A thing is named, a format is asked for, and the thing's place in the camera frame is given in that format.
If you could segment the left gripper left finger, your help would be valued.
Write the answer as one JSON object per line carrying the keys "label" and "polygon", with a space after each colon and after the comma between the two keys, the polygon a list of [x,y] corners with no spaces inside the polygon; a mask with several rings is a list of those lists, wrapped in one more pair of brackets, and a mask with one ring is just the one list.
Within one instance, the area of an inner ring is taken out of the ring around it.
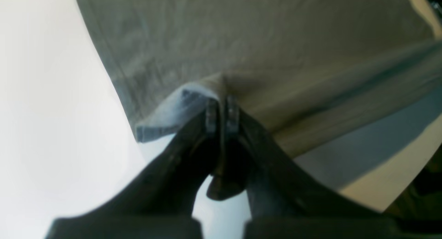
{"label": "left gripper left finger", "polygon": [[111,200],[87,214],[53,221],[48,239],[202,239],[192,218],[197,192],[214,169],[219,105],[205,108]]}

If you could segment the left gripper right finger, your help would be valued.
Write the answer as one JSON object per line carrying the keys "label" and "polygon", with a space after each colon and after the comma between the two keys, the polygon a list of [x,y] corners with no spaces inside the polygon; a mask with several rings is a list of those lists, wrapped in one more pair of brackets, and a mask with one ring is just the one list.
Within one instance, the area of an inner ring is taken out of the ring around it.
{"label": "left gripper right finger", "polygon": [[245,239],[396,239],[393,220],[337,194],[296,165],[235,97],[226,138],[245,150],[252,220]]}

